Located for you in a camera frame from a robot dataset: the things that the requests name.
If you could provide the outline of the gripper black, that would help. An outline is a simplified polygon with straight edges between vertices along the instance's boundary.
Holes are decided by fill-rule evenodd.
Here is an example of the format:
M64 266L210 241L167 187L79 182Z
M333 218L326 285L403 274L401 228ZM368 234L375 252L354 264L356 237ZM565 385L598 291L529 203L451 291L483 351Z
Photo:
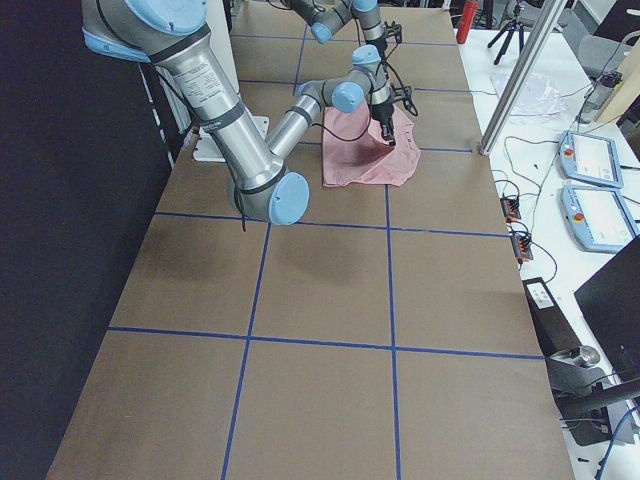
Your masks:
M381 125L381 136L390 146L396 145L393 130L394 105L391 100L371 105L371 117Z

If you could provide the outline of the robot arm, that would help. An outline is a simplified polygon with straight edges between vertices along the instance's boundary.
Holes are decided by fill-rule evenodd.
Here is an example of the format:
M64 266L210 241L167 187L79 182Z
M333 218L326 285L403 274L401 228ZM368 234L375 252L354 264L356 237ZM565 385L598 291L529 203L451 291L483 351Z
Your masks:
M297 13L310 27L311 34L320 43L331 40L344 26L355 20L367 44L377 48L381 57L388 46L380 7L374 0L337 1L333 7L321 11L312 1L283 0L281 4Z
M393 112L399 97L386 68L387 40L402 39L402 27L387 23L375 1L338 1L317 7L287 1L321 44L349 21L359 23L365 43L352 54L352 67L339 78L309 81L268 137L262 137L211 46L204 1L85 1L83 35L93 52L150 63L169 72L201 128L212 137L229 170L230 201L244 218L291 225L309 202L306 179L288 169L285 159L323 109L351 113L362 103L395 142Z

